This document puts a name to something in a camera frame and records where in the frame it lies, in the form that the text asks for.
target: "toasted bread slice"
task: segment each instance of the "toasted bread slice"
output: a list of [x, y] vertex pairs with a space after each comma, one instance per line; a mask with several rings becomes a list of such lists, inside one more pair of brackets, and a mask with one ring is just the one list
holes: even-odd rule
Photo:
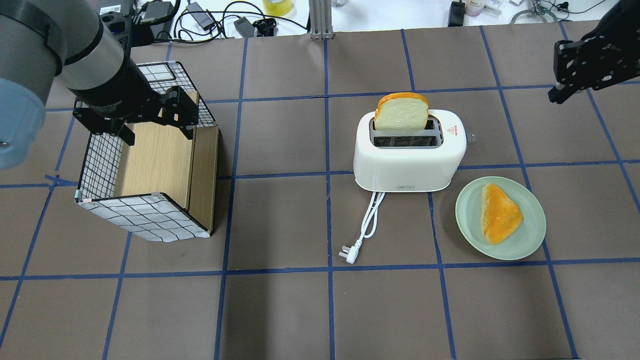
[[522, 224], [522, 212], [496, 184], [482, 189], [482, 234], [489, 243], [496, 245], [513, 234]]
[[422, 130], [427, 125], [429, 102], [413, 92], [389, 94], [378, 102], [376, 130]]

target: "storage box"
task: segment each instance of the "storage box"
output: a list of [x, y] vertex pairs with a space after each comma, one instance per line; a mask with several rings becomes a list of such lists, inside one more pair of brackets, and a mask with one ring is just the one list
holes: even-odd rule
[[[197, 92], [179, 62], [139, 65], [152, 88]], [[218, 125], [198, 99], [198, 126], [188, 140], [177, 129], [135, 124], [136, 145], [90, 135], [76, 202], [142, 238], [174, 241], [212, 233]]]

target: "metal post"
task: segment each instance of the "metal post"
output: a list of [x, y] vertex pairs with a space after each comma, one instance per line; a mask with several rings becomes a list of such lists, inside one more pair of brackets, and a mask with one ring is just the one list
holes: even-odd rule
[[333, 38], [331, 0], [309, 0], [311, 39]]

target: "toaster power cord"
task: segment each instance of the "toaster power cord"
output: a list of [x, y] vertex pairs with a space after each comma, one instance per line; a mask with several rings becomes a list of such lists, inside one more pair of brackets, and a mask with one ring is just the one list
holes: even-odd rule
[[[360, 237], [352, 247], [343, 246], [342, 251], [338, 254], [343, 258], [346, 258], [349, 264], [353, 264], [356, 261], [358, 253], [360, 252], [360, 247], [362, 246], [362, 240], [370, 238], [376, 232], [376, 227], [378, 226], [378, 208], [380, 207], [382, 200], [385, 198], [385, 194], [385, 192], [374, 192], [371, 194], [369, 207], [364, 214], [362, 225], [360, 226]], [[369, 224], [372, 219], [373, 226], [371, 227], [369, 234], [367, 234], [367, 229], [369, 228]]]

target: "green plate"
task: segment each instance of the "green plate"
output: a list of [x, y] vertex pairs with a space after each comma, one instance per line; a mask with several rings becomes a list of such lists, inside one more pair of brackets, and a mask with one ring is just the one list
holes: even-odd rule
[[[482, 188], [496, 184], [522, 211], [522, 224], [503, 242], [492, 245], [484, 239], [480, 225]], [[500, 260], [526, 258], [540, 247], [547, 231], [547, 219], [536, 197], [524, 186], [499, 176], [473, 180], [458, 195], [456, 221], [462, 235], [479, 252]]]

